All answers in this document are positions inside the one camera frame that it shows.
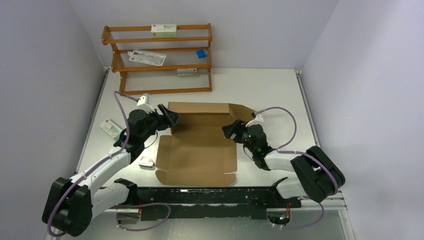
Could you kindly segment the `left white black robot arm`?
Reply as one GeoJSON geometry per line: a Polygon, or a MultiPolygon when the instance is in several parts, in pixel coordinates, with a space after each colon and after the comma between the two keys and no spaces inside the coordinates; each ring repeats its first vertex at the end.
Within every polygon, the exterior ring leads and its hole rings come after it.
{"type": "Polygon", "coordinates": [[[145,150],[145,141],[159,131],[174,127],[180,114],[159,104],[129,113],[126,128],[109,152],[90,168],[71,178],[57,178],[51,185],[42,222],[53,237],[81,235],[91,220],[114,206],[137,207],[141,202],[138,186],[126,179],[103,185],[134,162],[145,150]]]}

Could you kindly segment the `brown cardboard box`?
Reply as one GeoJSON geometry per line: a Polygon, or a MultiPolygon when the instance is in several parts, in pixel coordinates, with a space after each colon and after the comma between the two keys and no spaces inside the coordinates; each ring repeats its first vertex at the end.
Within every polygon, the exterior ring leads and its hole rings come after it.
{"type": "Polygon", "coordinates": [[[222,128],[253,109],[234,103],[169,102],[180,114],[170,135],[161,135],[156,156],[157,179],[167,186],[227,187],[236,179],[237,146],[222,128]]]}

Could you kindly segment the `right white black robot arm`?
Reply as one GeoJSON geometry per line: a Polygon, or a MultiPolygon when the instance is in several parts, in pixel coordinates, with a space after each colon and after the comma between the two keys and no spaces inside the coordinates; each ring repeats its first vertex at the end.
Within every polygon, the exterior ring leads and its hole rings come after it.
{"type": "Polygon", "coordinates": [[[317,145],[305,151],[279,150],[271,147],[259,123],[237,119],[222,127],[224,137],[241,144],[251,154],[255,165],[265,171],[288,171],[295,177],[284,177],[273,184],[270,202],[282,207],[289,198],[307,197],[321,203],[338,192],[346,183],[342,171],[317,145]]]}

